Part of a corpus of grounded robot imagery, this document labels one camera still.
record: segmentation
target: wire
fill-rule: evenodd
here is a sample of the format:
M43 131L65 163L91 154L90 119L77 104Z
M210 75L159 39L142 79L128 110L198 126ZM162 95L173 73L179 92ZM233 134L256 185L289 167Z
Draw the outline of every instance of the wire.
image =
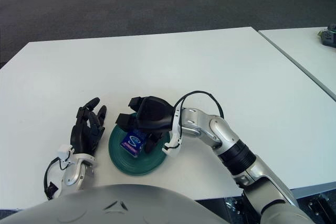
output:
M48 171L51 168L51 166L56 163L59 159L59 157L55 157L50 164L48 165L48 168L46 169L46 172L44 173L44 178L43 178L43 187L44 187L44 192L48 198L48 200L51 200L53 198L53 193L51 194L50 191L50 187L48 187Z
M66 168L68 168L69 164L67 164L66 167L62 168L62 166L61 166L61 160L59 159L58 161L59 161L59 168L61 170L65 170Z
M68 157L64 160L65 162L68 161L69 157L70 157L70 154L71 154L71 151L68 151L69 154L68 154Z
M201 91L201 90L195 90L193 92L190 92L188 94L185 94L184 96L182 96L176 103L175 103L175 106L174 106L174 111L176 110L176 107L177 105L182 101L181 103L181 111L180 111L180 138L182 137L182 106L183 106L183 103L185 101L185 99L189 96L189 95L192 95L192 94L197 94L197 93L201 93L201 94L206 94L208 95L217 105L218 107L218 110L219 110L219 115L221 116L221 118L224 119L224 113L223 113L223 109L221 107L221 105L217 102L217 100L214 98L214 96L208 92L205 92L205 91Z

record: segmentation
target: small box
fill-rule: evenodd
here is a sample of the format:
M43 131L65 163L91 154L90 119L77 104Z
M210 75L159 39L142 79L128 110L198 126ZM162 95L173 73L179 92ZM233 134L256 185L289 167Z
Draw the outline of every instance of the small box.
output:
M123 147L133 157L138 157L143 145L146 143L147 134L138 130L127 133L126 137L121 141L120 146Z

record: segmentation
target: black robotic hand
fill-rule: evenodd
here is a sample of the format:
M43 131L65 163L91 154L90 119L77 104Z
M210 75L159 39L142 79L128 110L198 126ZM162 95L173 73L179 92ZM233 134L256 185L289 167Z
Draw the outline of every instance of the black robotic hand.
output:
M75 149L75 153L86 153L94 156L105 130L103 124L106 116L106 106L103 105L97 115L93 112L99 101L100 99L96 97L78 109L76 125L72 128L70 138L70 144Z
M135 97L129 107L137 112L119 114L116 124L126 132L134 129L148 133L145 152L151 152L165 132L172 130L174 108L158 97Z

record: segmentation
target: black cable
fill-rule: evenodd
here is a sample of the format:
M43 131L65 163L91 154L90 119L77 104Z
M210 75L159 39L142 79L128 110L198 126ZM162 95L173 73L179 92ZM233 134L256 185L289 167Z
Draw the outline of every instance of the black cable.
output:
M65 159L65 161L67 161L70 157L71 152L69 151L69 155L68 157ZM69 164L67 164L67 166L65 168L62 168L61 166L61 159L59 157L55 157L50 164L48 165L46 172L44 173L44 178L43 178L43 187L44 187L44 192L48 198L48 200L53 199L53 194L55 193L55 191L58 190L57 186L55 186L52 182L50 182L50 185L48 186L48 171L51 168L51 166L56 163L59 162L59 168L61 170L65 170L66 168L68 168Z
M185 99L189 96L189 95L192 95L192 94L197 94L197 93L201 93L201 94L206 94L208 95L217 105L218 107L218 110L219 110L219 115L221 116L221 118L224 119L224 113L223 113L223 109L221 107L221 105L217 102L217 100L214 98L214 96L208 92L205 92L205 91L200 91L200 90L195 90L193 92L190 92L188 94L185 94L184 96L182 96L176 103L175 103L175 106L174 106L174 111L176 110L176 107L177 105L182 101L181 103L181 111L180 111L180 138L182 137L182 106L183 106L183 103L185 101Z
M61 166L61 160L59 159L58 161L59 161L59 168L61 170L65 170L66 168L68 168L69 164L67 164L66 167L62 168L62 166Z
M50 185L48 186L48 180L47 180L49 169L50 169L51 166L52 166L54 163L56 163L58 160L60 160L59 157L55 157L55 158L50 162L50 164L48 165L48 167L47 167L47 169L46 169L46 172L44 173L43 186L44 186L44 192L45 192L45 194L46 194L48 200L53 199L53 194L54 194L53 191L58 190L58 188L57 188L52 182L50 182Z
M179 147L179 143L177 144L177 145L175 145L175 146L173 146L173 147L166 147L166 146L164 146L164 148L166 149L166 150L168 150L168 149L176 149L176 148L178 148Z

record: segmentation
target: teal plate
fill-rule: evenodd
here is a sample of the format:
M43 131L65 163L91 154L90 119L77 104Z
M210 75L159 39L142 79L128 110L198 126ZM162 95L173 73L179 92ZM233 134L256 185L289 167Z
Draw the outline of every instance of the teal plate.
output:
M114 165L123 173L133 176L145 175L156 169L166 158L162 151L165 143L169 142L170 135L165 133L158 145L150 153L141 151L137 158L134 158L124 148L120 146L121 141L126 137L127 132L119 126L115 126L109 140L110 158Z

